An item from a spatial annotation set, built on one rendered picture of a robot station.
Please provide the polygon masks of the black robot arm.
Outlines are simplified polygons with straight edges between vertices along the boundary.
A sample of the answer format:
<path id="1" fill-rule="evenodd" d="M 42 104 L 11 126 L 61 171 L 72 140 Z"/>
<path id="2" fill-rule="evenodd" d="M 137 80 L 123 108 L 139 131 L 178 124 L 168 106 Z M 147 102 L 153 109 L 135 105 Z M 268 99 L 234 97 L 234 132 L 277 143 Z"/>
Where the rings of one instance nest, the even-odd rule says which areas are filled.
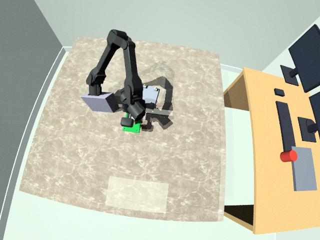
<path id="1" fill-rule="evenodd" d="M 126 32 L 111 29 L 107 36 L 107 46 L 97 66 L 89 73 L 86 84 L 89 86 L 88 96 L 101 95 L 101 84 L 104 83 L 107 77 L 105 70 L 116 50 L 122 48 L 126 78 L 124 81 L 124 89 L 119 91 L 118 94 L 120 95 L 123 107 L 127 108 L 135 121 L 138 121 L 145 116 L 147 106 L 143 99 L 143 83 L 138 76 L 135 47 L 135 43 L 127 36 Z M 133 97 L 136 95 L 138 95 L 138 97 Z"/>

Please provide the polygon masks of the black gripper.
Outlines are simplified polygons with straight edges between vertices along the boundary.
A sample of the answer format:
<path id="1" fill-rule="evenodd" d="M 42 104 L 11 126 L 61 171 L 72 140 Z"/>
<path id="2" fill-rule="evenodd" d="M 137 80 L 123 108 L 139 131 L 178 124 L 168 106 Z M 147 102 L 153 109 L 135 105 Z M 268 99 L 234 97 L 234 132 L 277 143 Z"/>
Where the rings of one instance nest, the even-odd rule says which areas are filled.
<path id="1" fill-rule="evenodd" d="M 138 95 L 133 95 L 133 97 L 138 97 Z M 128 127 L 128 128 L 132 128 L 134 126 L 134 119 L 132 118 L 132 115 L 130 115 L 130 113 L 128 112 L 127 108 L 124 107 L 122 105 L 122 109 L 123 109 L 123 112 L 126 112 L 127 113 L 127 117 L 122 117 L 121 118 L 121 126 L 122 127 Z"/>

